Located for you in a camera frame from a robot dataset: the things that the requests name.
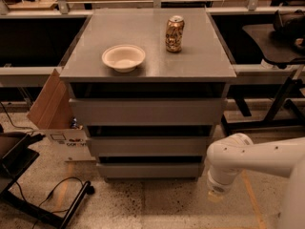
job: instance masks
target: can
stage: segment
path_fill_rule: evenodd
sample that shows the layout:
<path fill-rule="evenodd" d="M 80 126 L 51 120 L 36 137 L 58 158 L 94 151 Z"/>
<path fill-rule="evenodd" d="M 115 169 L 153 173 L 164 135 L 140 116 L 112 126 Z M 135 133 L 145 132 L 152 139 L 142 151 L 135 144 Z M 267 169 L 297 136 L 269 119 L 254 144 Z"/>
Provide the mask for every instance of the can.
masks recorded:
<path fill-rule="evenodd" d="M 165 45 L 168 52 L 180 52 L 184 19 L 180 15 L 172 16 L 166 26 Z"/>

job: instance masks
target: white bowl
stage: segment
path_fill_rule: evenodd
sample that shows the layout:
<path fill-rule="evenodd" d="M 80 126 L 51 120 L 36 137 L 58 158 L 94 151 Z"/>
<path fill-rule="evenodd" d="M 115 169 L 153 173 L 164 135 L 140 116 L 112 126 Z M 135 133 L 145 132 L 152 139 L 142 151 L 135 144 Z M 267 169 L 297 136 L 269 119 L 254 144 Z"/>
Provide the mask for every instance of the white bowl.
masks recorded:
<path fill-rule="evenodd" d="M 135 45 L 117 45 L 104 51 L 102 61 L 120 73 L 133 71 L 145 59 L 145 52 Z"/>

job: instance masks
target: drawer front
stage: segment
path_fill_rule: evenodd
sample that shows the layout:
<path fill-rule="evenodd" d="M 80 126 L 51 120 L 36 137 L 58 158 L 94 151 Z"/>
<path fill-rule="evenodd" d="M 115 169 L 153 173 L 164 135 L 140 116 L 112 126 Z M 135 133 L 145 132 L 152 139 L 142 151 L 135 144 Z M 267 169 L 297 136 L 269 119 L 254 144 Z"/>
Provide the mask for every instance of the drawer front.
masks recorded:
<path fill-rule="evenodd" d="M 220 122 L 226 101 L 213 99 L 71 99 L 84 125 L 200 125 Z"/>
<path fill-rule="evenodd" d="M 104 178 L 200 177 L 204 164 L 96 164 Z"/>
<path fill-rule="evenodd" d="M 90 138 L 92 156 L 204 156 L 208 137 Z"/>

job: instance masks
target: floor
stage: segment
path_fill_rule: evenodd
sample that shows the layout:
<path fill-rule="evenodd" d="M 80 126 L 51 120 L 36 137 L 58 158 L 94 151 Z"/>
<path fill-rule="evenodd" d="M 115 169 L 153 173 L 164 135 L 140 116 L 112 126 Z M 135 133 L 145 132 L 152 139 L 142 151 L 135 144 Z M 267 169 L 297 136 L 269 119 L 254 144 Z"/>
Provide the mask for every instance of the floor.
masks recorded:
<path fill-rule="evenodd" d="M 262 118 L 271 101 L 250 101 L 253 119 Z M 34 126 L 27 120 L 27 109 L 6 105 L 16 126 Z M 244 119 L 233 103 L 225 113 L 229 121 Z M 5 132 L 15 131 L 3 110 L 0 123 Z M 301 137 L 303 128 L 282 128 L 245 132 L 254 143 Z M 214 139 L 223 137 L 217 126 Z M 45 138 L 31 145 L 40 157 L 19 179 L 24 197 L 40 204 L 63 178 L 90 180 L 95 193 L 85 196 L 69 224 L 69 228 L 102 229 L 275 229 L 287 178 L 243 171 L 232 191 L 218 203 L 208 200 L 206 173 L 198 180 L 117 180 L 105 182 L 94 161 L 66 162 Z M 61 183 L 52 198 L 42 207 L 58 211 L 69 207 L 80 188 L 75 179 Z M 11 191 L 20 197 L 18 187 Z M 52 228 L 0 202 L 0 228 Z"/>

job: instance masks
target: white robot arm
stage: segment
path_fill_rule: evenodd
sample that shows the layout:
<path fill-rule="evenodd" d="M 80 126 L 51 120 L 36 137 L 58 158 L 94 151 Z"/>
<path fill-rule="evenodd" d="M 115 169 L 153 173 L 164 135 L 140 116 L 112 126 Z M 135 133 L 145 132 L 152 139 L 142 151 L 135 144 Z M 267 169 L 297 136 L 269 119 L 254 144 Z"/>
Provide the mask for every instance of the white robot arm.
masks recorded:
<path fill-rule="evenodd" d="M 305 137 L 253 144 L 243 134 L 214 142 L 208 149 L 208 187 L 225 195 L 241 170 L 289 177 L 278 229 L 305 228 Z"/>

